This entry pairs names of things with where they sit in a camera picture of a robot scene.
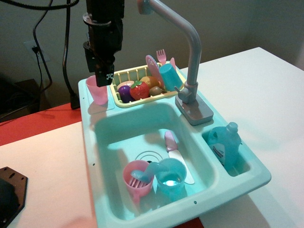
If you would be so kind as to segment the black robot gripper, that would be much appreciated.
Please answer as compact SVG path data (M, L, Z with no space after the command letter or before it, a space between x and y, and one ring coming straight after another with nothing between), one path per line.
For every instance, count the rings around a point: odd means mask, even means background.
M86 10L88 41L83 47L88 70L95 71L98 87L108 86L114 77L114 55L122 49L124 1L87 0Z

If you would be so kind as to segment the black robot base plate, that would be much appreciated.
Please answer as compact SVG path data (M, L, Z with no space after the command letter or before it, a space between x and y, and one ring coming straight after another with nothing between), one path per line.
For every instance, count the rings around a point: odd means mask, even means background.
M23 210L28 178L10 167L0 169L0 227L7 228Z

